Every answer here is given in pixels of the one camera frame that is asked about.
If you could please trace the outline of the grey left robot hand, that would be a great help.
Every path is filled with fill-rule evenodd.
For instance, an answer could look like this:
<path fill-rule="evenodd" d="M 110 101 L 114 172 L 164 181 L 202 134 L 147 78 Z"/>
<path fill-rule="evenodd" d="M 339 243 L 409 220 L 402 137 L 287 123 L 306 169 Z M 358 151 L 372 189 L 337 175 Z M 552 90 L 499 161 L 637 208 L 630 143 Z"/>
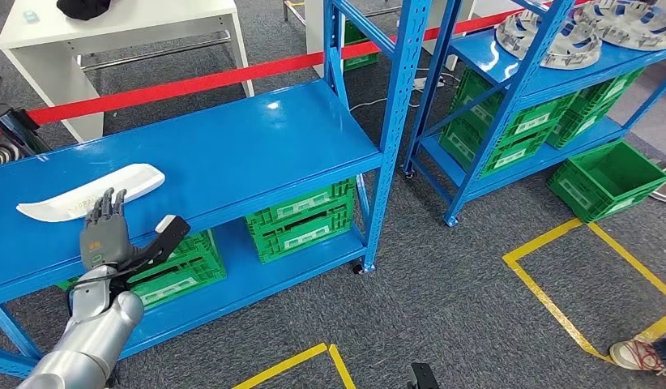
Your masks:
<path fill-rule="evenodd" d="M 135 253 L 124 217 L 127 190 L 118 191 L 115 197 L 113 192 L 114 188 L 108 188 L 84 219 L 79 249 L 83 266 L 88 271 L 103 263 L 123 263 Z"/>

